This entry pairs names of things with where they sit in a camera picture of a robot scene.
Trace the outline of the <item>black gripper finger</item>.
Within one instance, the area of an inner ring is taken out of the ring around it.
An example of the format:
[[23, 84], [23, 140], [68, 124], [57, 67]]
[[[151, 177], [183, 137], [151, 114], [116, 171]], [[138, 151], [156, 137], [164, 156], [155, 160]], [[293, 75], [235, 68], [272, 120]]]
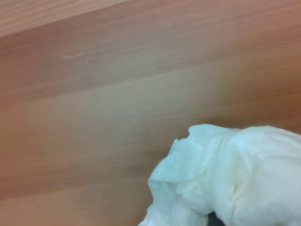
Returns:
[[208, 215], [207, 226], [222, 226], [222, 221], [217, 217], [215, 212]]

